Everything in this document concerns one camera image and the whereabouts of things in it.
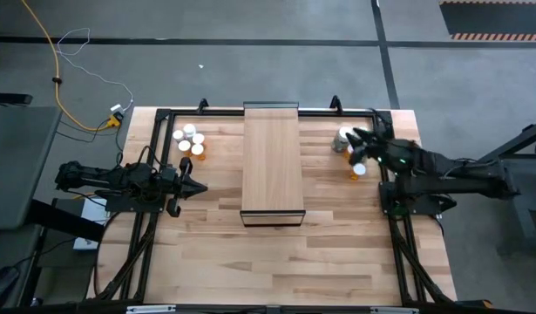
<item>white cable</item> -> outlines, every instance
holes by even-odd
[[[62,49],[60,48],[60,43],[62,43],[62,41],[68,37],[68,35],[72,34],[73,32],[76,32],[76,31],[87,31],[87,39],[85,40],[85,43],[83,43],[76,52],[73,52],[73,53],[67,53],[67,52],[62,52]],[[128,106],[126,106],[126,108],[122,108],[125,112],[130,109],[130,107],[132,107],[132,104],[134,103],[134,95],[132,94],[132,92],[130,91],[130,89],[128,89],[128,87],[126,87],[126,85],[124,85],[123,83],[119,83],[119,82],[113,82],[113,81],[110,81],[110,80],[107,80],[107,79],[104,79],[102,76],[98,75],[98,74],[95,74],[95,73],[92,73],[92,72],[89,72],[87,71],[83,66],[81,65],[74,65],[74,63],[68,59],[68,57],[66,56],[76,56],[77,54],[79,54],[82,49],[84,49],[84,47],[90,42],[90,32],[91,30],[87,27],[84,27],[84,28],[81,28],[81,29],[76,29],[76,30],[72,30],[72,31],[68,31],[64,36],[62,36],[62,38],[60,38],[60,40],[58,40],[58,43],[57,43],[57,53],[60,55],[60,57],[64,58],[64,60],[68,61],[69,64],[71,64],[73,67],[79,69],[79,70],[82,70],[83,72],[85,72],[86,74],[88,75],[91,75],[93,77],[96,77],[98,79],[100,79],[101,81],[103,81],[104,83],[107,83],[107,84],[113,84],[113,85],[120,85],[122,87],[125,88],[125,90],[130,94],[130,103],[128,104]]]

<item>wooden table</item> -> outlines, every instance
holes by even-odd
[[[134,108],[126,162],[136,161],[148,145],[156,109]],[[413,111],[391,114],[398,138],[420,141]],[[300,228],[279,229],[245,229],[239,217],[243,117],[180,116],[175,128],[186,123],[195,124],[206,135],[207,158],[193,161],[192,177],[209,190],[183,201],[179,218],[160,215],[147,303],[400,304],[390,228],[378,200],[377,164],[369,160],[367,174],[352,181],[346,160],[329,146],[339,126],[370,129],[368,119],[300,118],[307,214]],[[169,160],[178,165],[180,157],[173,142]],[[119,215],[105,234],[98,259],[101,289],[126,259],[133,218],[134,214]],[[421,264],[444,293],[455,299],[439,226],[426,216],[412,218]],[[412,272],[406,261],[405,265],[410,293],[415,296]],[[137,265],[132,287],[138,269]]]

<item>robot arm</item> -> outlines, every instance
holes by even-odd
[[[436,198],[459,193],[507,199],[518,193],[502,160],[487,163],[452,160],[424,150],[412,140],[386,140],[377,133],[358,128],[354,132],[347,134],[354,148],[349,163],[355,165],[368,157],[394,172],[396,180],[393,187],[388,185],[386,193],[394,201],[405,203],[428,195]]]
[[[113,169],[85,167],[77,161],[60,166],[55,182],[57,189],[68,192],[71,188],[90,186],[105,188],[96,195],[107,199],[105,210],[112,212],[161,212],[164,196],[173,195],[166,211],[178,217],[179,198],[186,199],[207,191],[207,187],[192,180],[192,162],[185,157],[180,160],[179,171],[167,165],[160,171],[146,163],[127,164]]]

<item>orange striped tape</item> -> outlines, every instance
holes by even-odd
[[[452,4],[452,3],[472,3],[472,4],[536,4],[536,1],[470,1],[470,0],[452,0],[452,1],[440,1],[439,4]]]
[[[450,38],[454,40],[536,41],[536,34],[456,33],[450,35]]]

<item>concrete floor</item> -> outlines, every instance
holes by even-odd
[[[90,27],[94,37],[377,38],[370,0],[31,2],[52,36]],[[380,0],[380,6],[389,40],[450,40],[435,0]],[[19,1],[0,4],[3,34],[41,35]],[[427,149],[478,158],[536,122],[536,49],[394,48],[390,59],[399,105],[415,110]],[[337,94],[346,107],[390,108],[373,47],[88,45],[73,60],[126,83],[137,106],[197,105],[205,97],[216,106],[278,99],[324,107]],[[86,125],[97,125],[109,107],[128,100],[121,88],[61,66],[62,100]],[[29,93],[34,106],[54,106],[53,72],[46,44],[0,44],[0,92]],[[121,142],[125,136],[124,129]],[[113,141],[98,137],[84,144],[57,136],[37,198],[70,197],[52,184],[63,162],[114,165]],[[458,298],[536,311],[536,256],[496,253],[509,236],[510,209],[479,196],[456,199],[459,205],[444,215],[444,231]]]

